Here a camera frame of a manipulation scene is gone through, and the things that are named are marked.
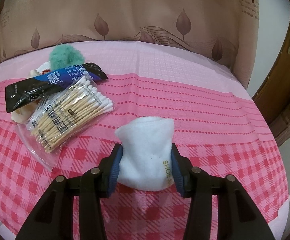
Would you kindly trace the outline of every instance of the pink tablecloth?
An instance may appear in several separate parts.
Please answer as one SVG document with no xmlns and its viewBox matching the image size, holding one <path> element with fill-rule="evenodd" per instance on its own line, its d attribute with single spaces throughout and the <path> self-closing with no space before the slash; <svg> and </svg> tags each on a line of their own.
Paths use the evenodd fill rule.
<svg viewBox="0 0 290 240">
<path fill-rule="evenodd" d="M 57 175 L 73 177 L 97 166 L 118 140 L 115 129 L 140 116 L 173 118 L 173 142 L 181 155 L 211 175 L 234 174 L 266 221 L 277 218 L 289 197 L 278 147 L 254 102 L 224 67 L 187 51 L 139 42 L 76 47 L 108 73 L 108 82 L 99 89 L 116 102 L 116 109 L 71 140 L 52 173 L 21 143 L 4 103 L 5 86 L 17 81 L 10 78 L 37 68 L 38 63 L 28 62 L 43 63 L 51 49 L 0 65 L 0 220 L 8 229 L 17 234 Z M 182 239 L 189 204 L 174 186 L 141 192 L 118 184 L 113 196 L 102 200 L 108 239 Z M 214 209 L 211 239 L 216 239 L 216 228 Z M 77 239 L 77 224 L 74 232 Z"/>
</svg>

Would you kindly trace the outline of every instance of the green fluffy ball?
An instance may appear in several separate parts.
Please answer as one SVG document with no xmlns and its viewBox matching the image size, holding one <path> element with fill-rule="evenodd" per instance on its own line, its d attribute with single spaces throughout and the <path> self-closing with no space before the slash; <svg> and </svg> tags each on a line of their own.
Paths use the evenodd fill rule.
<svg viewBox="0 0 290 240">
<path fill-rule="evenodd" d="M 85 58 L 82 53 L 69 44 L 57 45 L 49 55 L 51 71 L 69 67 L 73 65 L 82 65 Z"/>
</svg>

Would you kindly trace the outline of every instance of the silver rivet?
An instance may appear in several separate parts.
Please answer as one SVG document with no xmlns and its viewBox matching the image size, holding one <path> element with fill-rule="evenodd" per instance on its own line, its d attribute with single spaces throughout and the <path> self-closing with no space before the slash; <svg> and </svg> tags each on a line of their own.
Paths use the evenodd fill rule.
<svg viewBox="0 0 290 240">
<path fill-rule="evenodd" d="M 91 169 L 91 174 L 97 174 L 99 172 L 100 172 L 100 169 L 97 167 Z"/>
<path fill-rule="evenodd" d="M 235 178 L 234 175 L 228 175 L 228 176 L 227 176 L 227 180 L 229 180 L 229 181 L 235 181 L 236 178 Z"/>
<path fill-rule="evenodd" d="M 194 173 L 200 173 L 201 169 L 199 167 L 192 167 L 192 172 Z"/>
<path fill-rule="evenodd" d="M 62 182 L 64 180 L 64 176 L 57 176 L 55 180 L 57 182 Z"/>
</svg>

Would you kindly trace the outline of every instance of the white fabric pouch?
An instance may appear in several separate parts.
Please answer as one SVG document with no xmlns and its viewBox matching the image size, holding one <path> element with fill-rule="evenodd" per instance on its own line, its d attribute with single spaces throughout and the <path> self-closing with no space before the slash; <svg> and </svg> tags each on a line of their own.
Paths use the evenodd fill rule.
<svg viewBox="0 0 290 240">
<path fill-rule="evenodd" d="M 144 191 L 171 186 L 173 134 L 174 120 L 161 117 L 140 117 L 118 128 L 123 146 L 118 182 Z"/>
</svg>

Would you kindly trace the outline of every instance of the cotton swab package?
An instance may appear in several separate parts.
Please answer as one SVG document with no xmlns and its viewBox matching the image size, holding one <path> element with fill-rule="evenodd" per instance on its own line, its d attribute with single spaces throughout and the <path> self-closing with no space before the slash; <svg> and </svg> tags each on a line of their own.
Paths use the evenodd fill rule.
<svg viewBox="0 0 290 240">
<path fill-rule="evenodd" d="M 28 123 L 17 125 L 16 132 L 30 152 L 50 169 L 54 163 L 49 155 L 57 155 L 68 138 L 113 109 L 112 100 L 102 95 L 86 75 L 42 100 Z"/>
</svg>

